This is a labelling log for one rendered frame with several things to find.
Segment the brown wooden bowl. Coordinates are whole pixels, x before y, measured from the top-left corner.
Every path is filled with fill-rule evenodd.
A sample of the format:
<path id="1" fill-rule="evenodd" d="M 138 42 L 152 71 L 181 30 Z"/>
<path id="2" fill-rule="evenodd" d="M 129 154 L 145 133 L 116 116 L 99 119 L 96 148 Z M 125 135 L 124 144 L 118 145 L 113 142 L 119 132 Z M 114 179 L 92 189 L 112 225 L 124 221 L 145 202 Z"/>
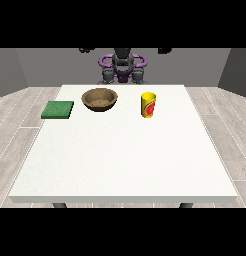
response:
<path id="1" fill-rule="evenodd" d="M 118 99 L 115 91 L 108 88 L 94 88 L 86 91 L 81 100 L 91 111 L 105 112 L 111 109 Z"/>

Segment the yellow cup with melon print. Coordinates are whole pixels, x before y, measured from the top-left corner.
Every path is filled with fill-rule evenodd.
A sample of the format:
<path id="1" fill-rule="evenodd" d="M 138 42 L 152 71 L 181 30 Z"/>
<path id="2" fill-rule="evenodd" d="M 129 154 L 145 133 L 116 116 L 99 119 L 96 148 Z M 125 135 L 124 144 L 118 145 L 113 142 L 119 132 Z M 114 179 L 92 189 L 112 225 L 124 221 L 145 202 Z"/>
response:
<path id="1" fill-rule="evenodd" d="M 141 95 L 141 115 L 144 118 L 153 116 L 156 103 L 156 95 L 153 92 L 144 92 Z"/>

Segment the green square pad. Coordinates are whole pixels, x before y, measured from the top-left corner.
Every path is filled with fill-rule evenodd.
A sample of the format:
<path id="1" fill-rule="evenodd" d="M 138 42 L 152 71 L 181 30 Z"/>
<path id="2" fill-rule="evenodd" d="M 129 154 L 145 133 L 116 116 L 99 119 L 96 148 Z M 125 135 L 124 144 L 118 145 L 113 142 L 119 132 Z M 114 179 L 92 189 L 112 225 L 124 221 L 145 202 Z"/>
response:
<path id="1" fill-rule="evenodd" d="M 68 119 L 73 106 L 73 101 L 49 101 L 41 114 L 41 118 Z"/>

